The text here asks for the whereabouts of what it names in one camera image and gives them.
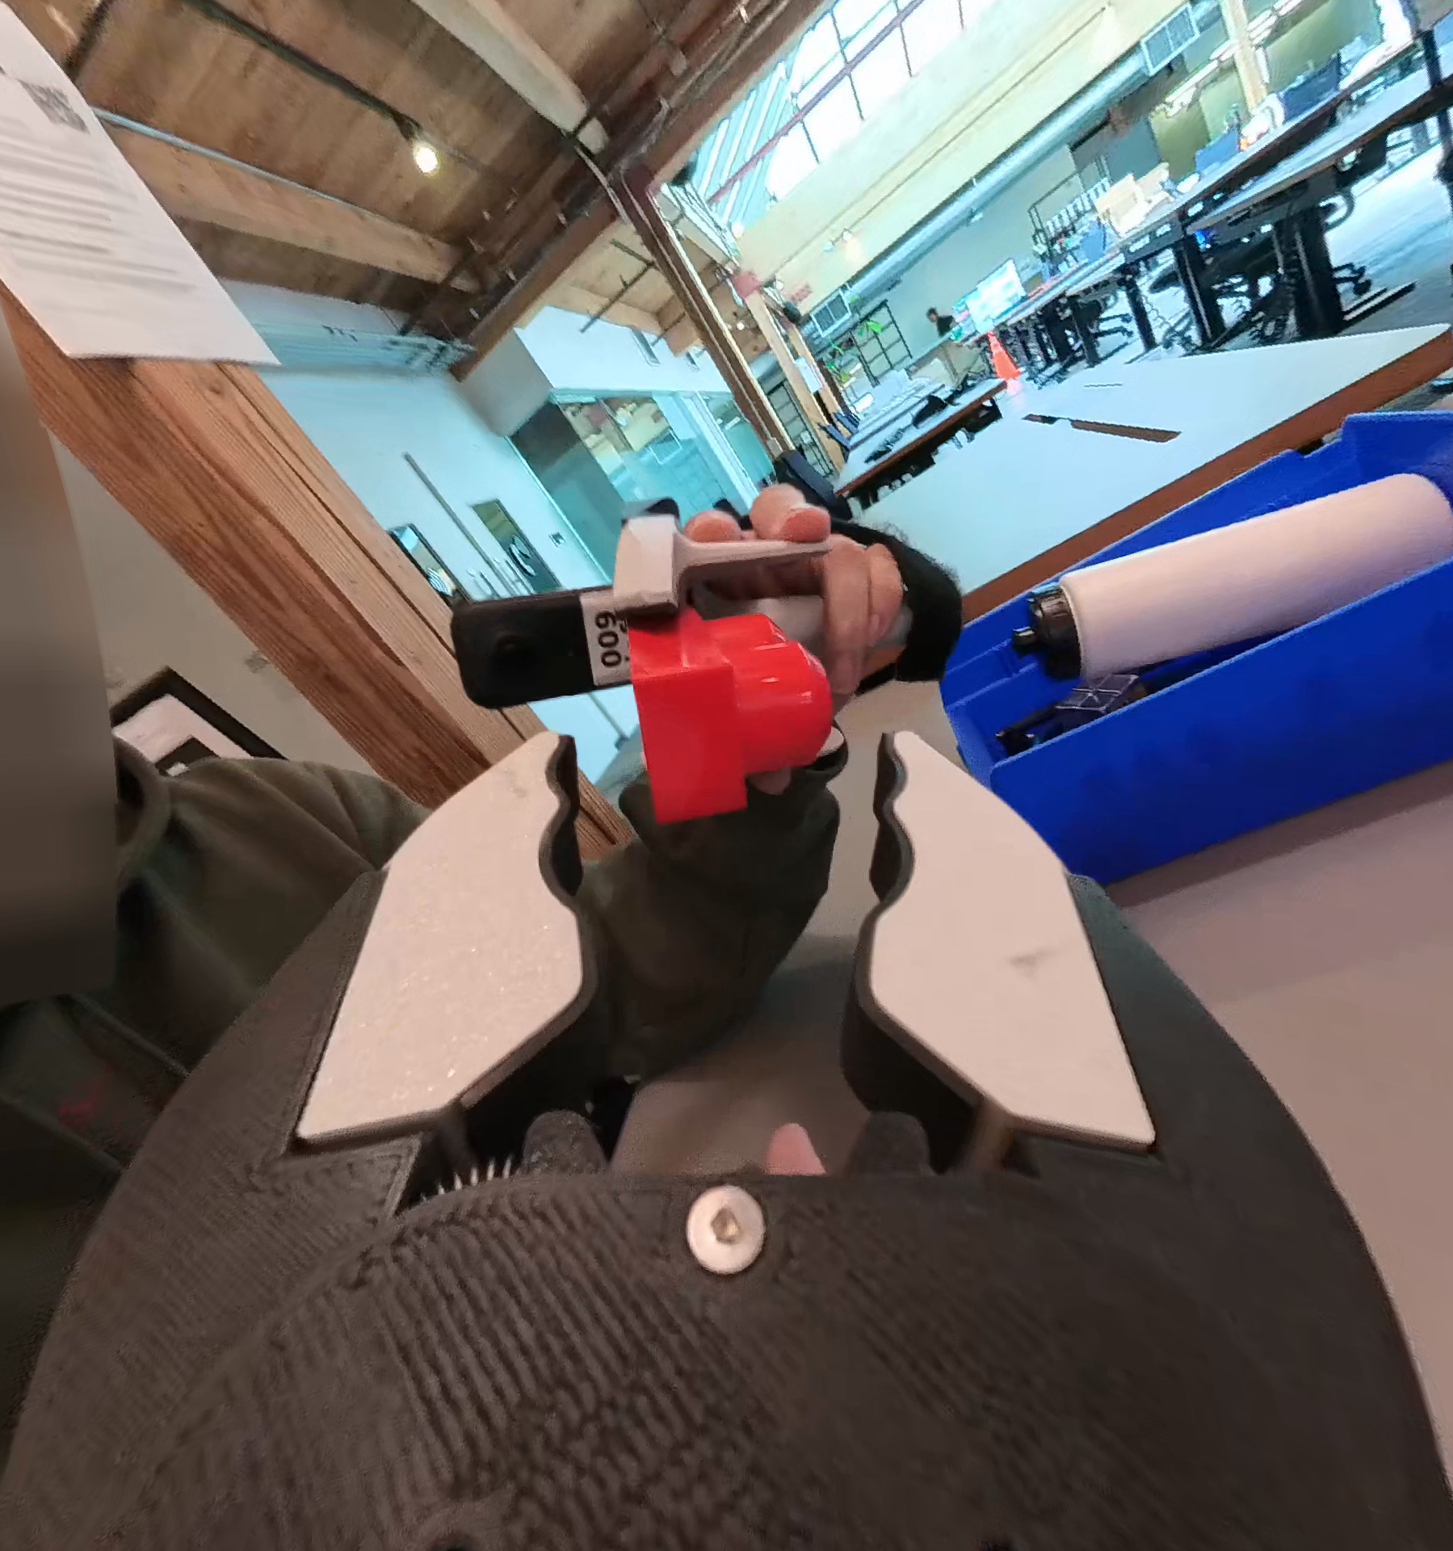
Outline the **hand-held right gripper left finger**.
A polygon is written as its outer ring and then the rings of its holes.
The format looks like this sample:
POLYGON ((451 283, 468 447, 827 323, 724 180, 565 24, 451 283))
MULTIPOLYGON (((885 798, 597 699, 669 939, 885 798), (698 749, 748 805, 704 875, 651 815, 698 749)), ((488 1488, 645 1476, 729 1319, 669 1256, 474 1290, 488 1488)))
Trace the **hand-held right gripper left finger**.
POLYGON ((575 746, 531 738, 444 802, 385 867, 295 1136, 421 1134, 531 1072, 595 995, 577 897, 575 746))

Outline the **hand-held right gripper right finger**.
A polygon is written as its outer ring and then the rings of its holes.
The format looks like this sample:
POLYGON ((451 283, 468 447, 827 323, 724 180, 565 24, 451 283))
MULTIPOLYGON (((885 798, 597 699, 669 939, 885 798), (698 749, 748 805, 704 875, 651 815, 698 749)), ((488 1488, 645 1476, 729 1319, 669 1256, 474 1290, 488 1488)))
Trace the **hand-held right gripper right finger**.
POLYGON ((902 731, 872 790, 875 906, 857 936, 840 1072, 931 1151, 1050 1139, 1151 1151, 1068 875, 989 790, 902 731))

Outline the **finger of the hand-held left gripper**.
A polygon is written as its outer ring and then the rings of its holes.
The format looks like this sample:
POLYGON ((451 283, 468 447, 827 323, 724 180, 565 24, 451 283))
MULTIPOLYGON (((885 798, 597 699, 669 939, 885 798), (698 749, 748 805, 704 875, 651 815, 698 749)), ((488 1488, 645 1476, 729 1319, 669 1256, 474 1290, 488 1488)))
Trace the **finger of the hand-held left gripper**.
POLYGON ((706 592, 828 553, 830 541, 696 541, 676 518, 627 518, 619 536, 612 608, 627 620, 672 617, 706 592))

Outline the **red toy building block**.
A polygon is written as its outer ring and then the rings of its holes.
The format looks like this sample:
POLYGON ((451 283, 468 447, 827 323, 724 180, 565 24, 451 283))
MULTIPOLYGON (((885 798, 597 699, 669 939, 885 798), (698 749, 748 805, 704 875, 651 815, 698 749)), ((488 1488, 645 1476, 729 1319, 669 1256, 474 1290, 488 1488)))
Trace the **red toy building block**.
POLYGON ((751 778, 812 766, 830 736, 823 667, 763 614, 635 622, 629 664, 659 825, 743 810, 751 778))

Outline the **blue plastic bin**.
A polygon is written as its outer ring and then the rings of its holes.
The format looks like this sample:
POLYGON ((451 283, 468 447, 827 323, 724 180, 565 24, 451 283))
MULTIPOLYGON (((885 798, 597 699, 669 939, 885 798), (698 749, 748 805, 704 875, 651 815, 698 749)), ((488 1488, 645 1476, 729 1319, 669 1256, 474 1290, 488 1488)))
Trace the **blue plastic bin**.
MULTIPOLYGON (((1325 449, 1275 456, 1092 561, 1389 476, 1427 479, 1453 509, 1453 410, 1352 417, 1325 449)), ((1025 593, 971 622, 941 702, 969 773, 1100 884, 1453 761, 1453 558, 1315 625, 1154 669, 1152 694, 1008 755, 1000 733, 1072 691, 1010 647, 1026 624, 1025 593)))

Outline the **person's left hand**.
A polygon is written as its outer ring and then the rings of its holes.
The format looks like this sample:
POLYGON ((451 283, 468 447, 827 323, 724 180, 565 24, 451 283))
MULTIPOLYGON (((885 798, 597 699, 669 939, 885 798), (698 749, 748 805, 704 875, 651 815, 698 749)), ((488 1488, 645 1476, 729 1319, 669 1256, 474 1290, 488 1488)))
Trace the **person's left hand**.
POLYGON ((897 650, 879 647, 906 603, 892 555, 882 545, 864 546, 837 538, 830 514, 791 486, 761 491, 750 508, 746 526, 708 511, 689 518, 682 533, 692 543, 726 548, 746 541, 800 548, 827 545, 810 560, 743 568, 706 580, 704 590, 721 602, 815 597, 822 617, 820 662, 833 711, 843 709, 870 674, 894 662, 897 650))

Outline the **small dark item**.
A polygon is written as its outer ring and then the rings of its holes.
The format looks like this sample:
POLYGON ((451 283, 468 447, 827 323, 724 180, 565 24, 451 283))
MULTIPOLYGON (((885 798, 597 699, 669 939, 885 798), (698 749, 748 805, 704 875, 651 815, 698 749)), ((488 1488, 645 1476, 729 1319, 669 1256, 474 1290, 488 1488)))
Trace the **small dark item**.
POLYGON ((1147 687, 1139 674, 1100 676, 1073 686, 1048 708, 1001 728, 994 741, 1005 758, 1015 758, 1092 726, 1145 696, 1147 687))

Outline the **wide wooden pillar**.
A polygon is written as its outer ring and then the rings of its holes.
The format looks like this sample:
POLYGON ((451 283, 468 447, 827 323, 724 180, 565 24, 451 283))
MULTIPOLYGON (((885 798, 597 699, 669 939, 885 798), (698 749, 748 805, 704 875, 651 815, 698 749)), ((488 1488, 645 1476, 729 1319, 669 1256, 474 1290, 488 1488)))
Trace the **wide wooden pillar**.
POLYGON ((0 306, 45 429, 375 775, 441 805, 545 733, 464 699, 444 603, 253 370, 68 360, 0 306))

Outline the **white cylinder with black cap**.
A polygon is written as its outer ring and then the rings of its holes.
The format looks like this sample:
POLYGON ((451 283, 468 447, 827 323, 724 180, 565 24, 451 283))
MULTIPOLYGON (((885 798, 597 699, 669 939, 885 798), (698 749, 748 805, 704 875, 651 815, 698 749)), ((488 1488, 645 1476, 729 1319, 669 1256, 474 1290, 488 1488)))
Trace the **white cylinder with black cap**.
POLYGON ((1010 647, 1055 681, 1129 674, 1295 630, 1451 556, 1441 489, 1389 476, 1068 572, 1028 597, 1010 647))

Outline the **posted paper notice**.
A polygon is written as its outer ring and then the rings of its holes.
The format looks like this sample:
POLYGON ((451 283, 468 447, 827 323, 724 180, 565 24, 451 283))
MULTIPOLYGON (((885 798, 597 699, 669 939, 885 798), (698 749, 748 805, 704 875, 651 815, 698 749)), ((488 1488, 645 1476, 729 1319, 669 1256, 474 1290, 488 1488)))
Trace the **posted paper notice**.
POLYGON ((70 360, 276 360, 0 4, 0 283, 70 360))

